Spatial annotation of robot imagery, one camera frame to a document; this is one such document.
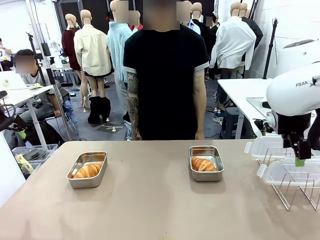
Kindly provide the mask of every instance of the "bread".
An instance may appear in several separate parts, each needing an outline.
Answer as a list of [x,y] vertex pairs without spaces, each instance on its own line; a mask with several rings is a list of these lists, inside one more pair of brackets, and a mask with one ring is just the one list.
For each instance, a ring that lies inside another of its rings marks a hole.
[[102,166],[102,162],[84,165],[74,175],[74,179],[92,178],[98,175]]
[[192,168],[198,172],[217,172],[218,170],[215,168],[212,162],[207,159],[199,158],[193,156],[191,159]]

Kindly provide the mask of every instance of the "light blue fuzzy jacket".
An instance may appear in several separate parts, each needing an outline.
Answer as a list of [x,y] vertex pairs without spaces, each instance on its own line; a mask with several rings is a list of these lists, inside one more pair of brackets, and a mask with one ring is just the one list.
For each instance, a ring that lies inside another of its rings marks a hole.
[[125,43],[132,36],[133,32],[128,24],[109,22],[109,31],[107,34],[107,44],[111,53],[112,64],[115,76],[121,81],[127,83],[127,73],[123,71]]

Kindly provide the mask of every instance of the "bag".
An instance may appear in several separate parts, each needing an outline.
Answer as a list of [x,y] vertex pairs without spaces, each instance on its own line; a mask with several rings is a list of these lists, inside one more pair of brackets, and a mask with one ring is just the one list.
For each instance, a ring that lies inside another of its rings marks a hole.
[[[61,146],[65,143],[60,134],[57,133],[57,131],[49,123],[46,121],[39,121],[39,124],[46,144],[58,144],[58,146]],[[33,123],[30,123],[27,126],[27,129],[24,131],[24,133],[26,135],[25,140],[30,142],[33,146],[41,145],[35,125]]]

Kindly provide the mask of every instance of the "metal tray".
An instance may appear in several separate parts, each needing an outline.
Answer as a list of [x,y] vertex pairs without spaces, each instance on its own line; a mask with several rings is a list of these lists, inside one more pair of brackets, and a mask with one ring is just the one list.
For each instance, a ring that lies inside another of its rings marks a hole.
[[[192,168],[192,157],[207,159],[213,163],[218,171],[195,171]],[[192,177],[197,182],[217,182],[222,178],[225,167],[220,158],[218,149],[214,146],[191,146],[189,148],[189,161]]]
[[[82,189],[82,188],[95,188],[100,185],[102,178],[104,177],[108,160],[107,160],[107,153],[105,151],[95,151],[95,152],[85,152],[82,153],[73,166],[71,167],[70,171],[68,172],[66,178],[69,180],[71,186],[74,189]],[[75,178],[73,176],[79,171],[80,168],[87,164],[96,164],[101,163],[102,166],[99,173],[94,177],[88,178]]]

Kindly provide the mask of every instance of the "man in black t-shirt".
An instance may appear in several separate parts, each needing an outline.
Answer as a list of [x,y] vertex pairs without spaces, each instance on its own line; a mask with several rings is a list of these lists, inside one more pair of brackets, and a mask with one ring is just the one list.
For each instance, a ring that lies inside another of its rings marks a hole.
[[177,22],[176,12],[164,2],[149,9],[154,21],[161,19],[148,22],[155,30],[136,32],[124,47],[132,139],[202,140],[206,46],[199,34],[183,25],[170,30]]

